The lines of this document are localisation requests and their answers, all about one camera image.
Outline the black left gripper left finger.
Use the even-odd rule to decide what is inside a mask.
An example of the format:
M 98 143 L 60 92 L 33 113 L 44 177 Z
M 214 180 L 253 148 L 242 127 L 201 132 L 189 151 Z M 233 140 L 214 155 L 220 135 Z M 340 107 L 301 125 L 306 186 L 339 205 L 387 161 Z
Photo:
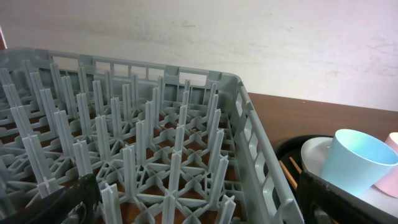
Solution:
M 94 223 L 100 190 L 94 174 L 81 177 L 69 187 L 34 202 L 22 211 L 1 220 L 1 223 L 62 223 L 78 205 L 78 223 Z

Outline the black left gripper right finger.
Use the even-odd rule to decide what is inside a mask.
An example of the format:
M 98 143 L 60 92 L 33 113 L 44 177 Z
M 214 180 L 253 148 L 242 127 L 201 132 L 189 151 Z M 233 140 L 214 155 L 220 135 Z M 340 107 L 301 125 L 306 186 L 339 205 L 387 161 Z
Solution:
M 307 171 L 300 174 L 296 196 L 305 223 L 316 223 L 316 212 L 338 223 L 392 223 L 392 215 Z

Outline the wooden chopstick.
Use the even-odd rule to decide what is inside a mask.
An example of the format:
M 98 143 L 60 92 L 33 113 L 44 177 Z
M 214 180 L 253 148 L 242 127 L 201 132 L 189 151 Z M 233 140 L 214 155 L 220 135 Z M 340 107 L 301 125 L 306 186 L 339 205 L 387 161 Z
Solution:
M 283 171 L 285 177 L 287 178 L 289 184 L 293 187 L 294 190 L 296 190 L 297 183 L 294 180 L 293 176 L 290 174 L 290 172 L 288 171 L 288 169 L 286 168 L 286 166 L 284 165 L 284 163 L 281 160 L 279 160 L 279 164 L 280 164 L 282 171 Z
M 293 159 L 293 157 L 289 157 L 289 161 L 292 163 L 292 165 L 295 167 L 296 171 L 301 174 L 302 173 L 302 169 L 299 167 L 299 165 L 295 162 L 295 160 Z

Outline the light blue plastic cup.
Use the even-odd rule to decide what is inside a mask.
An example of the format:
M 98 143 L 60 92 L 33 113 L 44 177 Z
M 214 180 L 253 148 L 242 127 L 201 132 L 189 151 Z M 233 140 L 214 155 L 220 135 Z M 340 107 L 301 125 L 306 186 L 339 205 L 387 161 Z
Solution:
M 320 177 L 359 196 L 397 165 L 397 153 L 377 138 L 353 129 L 339 129 Z

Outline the pink plastic cup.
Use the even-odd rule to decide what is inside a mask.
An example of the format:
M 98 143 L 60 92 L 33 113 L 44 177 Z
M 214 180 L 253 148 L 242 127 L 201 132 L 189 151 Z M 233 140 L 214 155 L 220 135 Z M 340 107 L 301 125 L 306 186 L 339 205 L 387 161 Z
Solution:
M 397 152 L 397 132 L 390 133 L 385 143 Z M 374 185 L 385 194 L 397 198 L 397 166 Z

